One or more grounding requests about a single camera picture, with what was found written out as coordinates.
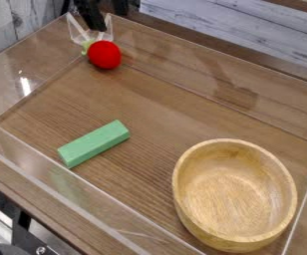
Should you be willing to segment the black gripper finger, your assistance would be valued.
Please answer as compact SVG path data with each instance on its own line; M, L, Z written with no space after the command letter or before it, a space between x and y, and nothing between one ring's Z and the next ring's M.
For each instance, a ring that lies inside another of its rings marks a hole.
M78 12L88 28L94 31L105 32L107 30L105 17L99 10L101 0L74 0Z
M126 16L129 14L129 0L113 0L113 6L117 15Z

